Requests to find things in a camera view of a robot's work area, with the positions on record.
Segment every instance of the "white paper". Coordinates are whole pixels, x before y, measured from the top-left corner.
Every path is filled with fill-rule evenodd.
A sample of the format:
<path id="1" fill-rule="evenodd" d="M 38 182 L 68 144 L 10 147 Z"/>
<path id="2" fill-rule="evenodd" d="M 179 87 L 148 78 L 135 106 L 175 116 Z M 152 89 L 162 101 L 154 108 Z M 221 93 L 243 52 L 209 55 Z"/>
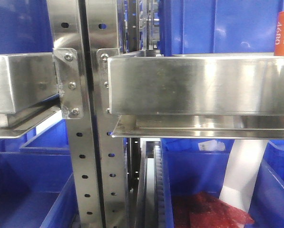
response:
<path id="1" fill-rule="evenodd" d="M 220 200 L 248 212 L 268 140 L 235 140 Z"/>
<path id="2" fill-rule="evenodd" d="M 199 151 L 225 151 L 225 144 L 217 140 L 198 143 Z"/>

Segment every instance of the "blue plastic bin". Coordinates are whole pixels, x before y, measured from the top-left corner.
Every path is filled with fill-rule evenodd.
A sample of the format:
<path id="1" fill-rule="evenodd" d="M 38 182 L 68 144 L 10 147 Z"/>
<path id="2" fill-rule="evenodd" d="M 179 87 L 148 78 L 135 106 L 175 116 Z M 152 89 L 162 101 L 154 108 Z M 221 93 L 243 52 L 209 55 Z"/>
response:
<path id="1" fill-rule="evenodd" d="M 20 151 L 49 154 L 70 154 L 66 122 L 64 120 L 50 126 L 20 147 Z"/>
<path id="2" fill-rule="evenodd" d="M 271 140 L 267 144 L 264 159 L 284 180 L 284 140 Z"/>
<path id="3" fill-rule="evenodd" d="M 206 191 L 219 196 L 229 154 L 163 153 L 166 228 L 173 228 L 171 196 Z M 249 213 L 255 224 L 245 228 L 284 228 L 284 182 L 263 161 L 259 169 Z"/>
<path id="4" fill-rule="evenodd" d="M 0 153 L 0 228 L 66 228 L 77 210 L 69 155 Z"/>
<path id="5" fill-rule="evenodd" d="M 33 129 L 17 139 L 0 139 L 0 152 L 19 152 L 20 147 L 36 135 Z"/>
<path id="6" fill-rule="evenodd" d="M 0 0 L 0 54 L 52 52 L 46 0 Z"/>
<path id="7" fill-rule="evenodd" d="M 160 0 L 160 48 L 190 53 L 273 52 L 284 0 Z"/>
<path id="8" fill-rule="evenodd" d="M 177 139 L 177 138 L 163 138 L 161 139 L 164 151 L 182 152 L 182 151 L 199 151 L 198 143 L 207 142 L 213 139 Z M 234 140 L 233 139 L 215 139 L 218 142 L 225 144 L 226 153 L 230 153 Z"/>

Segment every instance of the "stainless steel shelf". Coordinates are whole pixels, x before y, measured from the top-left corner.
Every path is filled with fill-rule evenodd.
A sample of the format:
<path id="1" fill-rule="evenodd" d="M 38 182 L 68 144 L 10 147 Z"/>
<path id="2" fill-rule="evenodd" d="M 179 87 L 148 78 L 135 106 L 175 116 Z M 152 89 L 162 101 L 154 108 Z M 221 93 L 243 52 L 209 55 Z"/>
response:
<path id="1" fill-rule="evenodd" d="M 15 114 L 57 93 L 52 53 L 0 55 L 0 114 Z"/>
<path id="2" fill-rule="evenodd" d="M 112 137 L 284 139 L 284 116 L 122 115 Z"/>
<path id="3" fill-rule="evenodd" d="M 56 103 L 59 103 L 59 100 L 56 102 L 43 102 L 24 110 L 30 114 L 28 116 L 24 115 L 24 118 L 21 120 L 17 119 L 15 125 L 0 127 L 0 138 L 21 137 L 38 124 L 57 113 L 60 110 L 60 107 Z M 13 116 L 6 117 L 4 114 L 0 114 L 0 121 L 5 118 L 13 118 Z"/>
<path id="4" fill-rule="evenodd" d="M 108 77 L 111 114 L 284 116 L 284 57 L 272 53 L 138 51 L 109 58 Z"/>

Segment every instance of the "screw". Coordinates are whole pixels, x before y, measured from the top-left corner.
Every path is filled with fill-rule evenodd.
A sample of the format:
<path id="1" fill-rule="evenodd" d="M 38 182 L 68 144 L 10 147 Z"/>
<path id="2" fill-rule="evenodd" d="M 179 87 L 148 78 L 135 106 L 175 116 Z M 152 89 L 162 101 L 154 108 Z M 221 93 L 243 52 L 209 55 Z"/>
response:
<path id="1" fill-rule="evenodd" d="M 67 52 L 67 53 L 65 54 L 65 60 L 71 62 L 71 61 L 73 60 L 73 55 L 72 55 L 72 53 Z"/>
<path id="2" fill-rule="evenodd" d="M 100 58 L 104 61 L 104 62 L 107 62 L 108 58 L 109 58 L 109 55 L 108 54 L 102 54 L 100 56 Z"/>
<path id="3" fill-rule="evenodd" d="M 73 108 L 71 111 L 72 115 L 78 115 L 79 114 L 79 109 L 78 108 Z"/>
<path id="4" fill-rule="evenodd" d="M 105 85 L 106 88 L 109 88 L 109 83 L 107 81 L 104 82 L 104 85 Z"/>
<path id="5" fill-rule="evenodd" d="M 73 90 L 76 89 L 76 83 L 75 82 L 69 82 L 69 89 Z"/>

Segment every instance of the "metal plate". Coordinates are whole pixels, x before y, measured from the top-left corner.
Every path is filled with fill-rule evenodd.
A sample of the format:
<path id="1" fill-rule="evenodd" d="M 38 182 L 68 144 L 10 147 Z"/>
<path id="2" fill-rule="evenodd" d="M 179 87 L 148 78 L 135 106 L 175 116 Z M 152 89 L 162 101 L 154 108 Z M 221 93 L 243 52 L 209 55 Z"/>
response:
<path id="1" fill-rule="evenodd" d="M 140 56 L 108 59 L 110 113 L 284 116 L 284 57 Z"/>
<path id="2" fill-rule="evenodd" d="M 112 137 L 284 139 L 284 116 L 122 115 Z"/>
<path id="3" fill-rule="evenodd" d="M 92 63 L 94 109 L 100 153 L 105 222 L 107 228 L 129 227 L 127 152 L 123 139 L 110 136 L 118 117 L 108 114 L 108 56 L 122 52 L 123 0 L 85 1 Z"/>
<path id="4" fill-rule="evenodd" d="M 0 127 L 0 138 L 19 138 L 38 124 L 48 119 L 60 110 L 60 107 L 54 103 L 44 103 L 32 107 L 36 109 L 28 118 L 24 118 L 21 122 L 11 127 Z"/>
<path id="5" fill-rule="evenodd" d="M 77 52 L 72 48 L 55 48 L 53 53 L 62 118 L 81 119 L 84 116 L 84 109 Z"/>
<path id="6" fill-rule="evenodd" d="M 81 119 L 66 120 L 72 167 L 78 200 L 79 217 L 82 228 L 101 228 L 101 187 L 97 166 L 99 157 L 96 154 L 93 115 L 90 109 L 92 91 L 88 89 L 85 61 L 85 44 L 83 42 L 81 23 L 85 10 L 83 1 L 79 0 L 47 0 L 54 48 L 73 48 L 77 51 L 79 78 L 81 85 L 84 116 Z M 67 96 L 76 102 L 72 91 Z"/>
<path id="7" fill-rule="evenodd" d="M 15 114 L 57 92 L 52 53 L 0 55 L 0 113 Z"/>

